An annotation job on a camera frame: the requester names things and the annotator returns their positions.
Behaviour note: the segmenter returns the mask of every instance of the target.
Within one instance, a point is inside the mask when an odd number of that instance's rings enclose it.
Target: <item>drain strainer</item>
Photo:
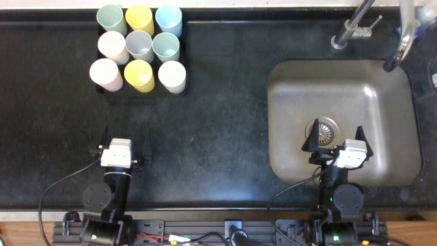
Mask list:
[[[340,137],[340,130],[335,122],[327,117],[319,117],[319,145],[326,148],[330,148],[337,144]],[[305,137],[308,137],[311,128],[313,127],[314,120],[307,124],[305,129]]]

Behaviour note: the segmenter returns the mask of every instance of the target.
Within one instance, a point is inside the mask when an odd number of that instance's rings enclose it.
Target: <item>sink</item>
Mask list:
[[[374,152],[364,167],[349,172],[361,185],[409,185],[422,169],[412,90],[401,68],[383,61],[285,61],[268,81],[270,165],[284,182],[313,174],[310,153],[300,150],[314,119],[319,144],[332,148],[364,133]]]

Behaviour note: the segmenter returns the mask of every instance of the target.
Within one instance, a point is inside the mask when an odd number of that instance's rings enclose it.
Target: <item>plastic cup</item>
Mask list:
[[[109,4],[97,11],[97,22],[106,31],[118,31],[123,36],[128,33],[126,21],[123,18],[123,10],[120,6]]]
[[[117,64],[111,59],[102,58],[95,61],[89,69],[89,76],[94,83],[110,92],[120,90],[123,78]]]
[[[158,78],[171,93],[181,93],[185,89],[185,67],[177,61],[164,63],[159,68]]]
[[[151,36],[155,32],[152,11],[146,5],[134,5],[128,8],[126,21],[134,31],[145,31]]]
[[[164,32],[174,34],[176,37],[182,35],[182,11],[176,6],[162,6],[155,13],[155,19]]]
[[[108,31],[101,35],[97,43],[98,50],[117,65],[129,61],[129,52],[126,50],[126,41],[121,33]]]
[[[152,62],[155,55],[152,50],[152,37],[145,31],[133,31],[126,37],[126,49],[135,59]]]
[[[152,67],[143,60],[134,60],[126,65],[124,78],[140,92],[150,92],[155,87]]]
[[[172,33],[160,33],[153,39],[153,51],[163,63],[179,61],[179,40]]]

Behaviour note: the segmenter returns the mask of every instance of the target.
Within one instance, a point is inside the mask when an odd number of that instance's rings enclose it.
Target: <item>black countertop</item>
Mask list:
[[[153,165],[132,175],[128,209],[265,207],[288,186],[268,161],[269,72],[290,59],[387,58],[399,15],[374,10],[365,21],[381,12],[369,40],[338,51],[330,38],[350,10],[185,10],[187,94],[131,99],[105,98],[89,79],[94,11],[0,13],[0,208],[36,209],[47,186],[91,161],[87,146],[106,125],[134,144],[151,130]],[[407,187],[365,187],[367,208],[437,206],[436,42],[433,31],[402,64],[412,79],[422,174]],[[82,207],[83,189],[103,173],[95,167],[58,185],[44,207]],[[315,187],[303,186],[278,205],[308,209],[317,200]]]

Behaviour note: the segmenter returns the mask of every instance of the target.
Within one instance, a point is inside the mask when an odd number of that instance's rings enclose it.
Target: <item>faucet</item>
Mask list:
[[[331,39],[331,44],[334,48],[344,49],[346,47],[348,40],[356,31],[358,31],[358,23],[361,21],[365,13],[370,9],[374,1],[375,0],[364,0],[360,7],[358,7],[358,9],[355,11],[354,15],[352,15],[351,19],[344,23],[339,34],[333,36]],[[414,15],[413,0],[399,0],[399,10],[401,12],[402,32],[395,54],[392,56],[392,58],[387,59],[382,66],[387,72],[394,70],[405,59],[408,51],[411,48],[412,41],[414,40],[414,33],[416,31],[416,17]],[[367,28],[365,32],[369,32],[380,19],[381,17],[379,17],[379,19],[372,26]]]

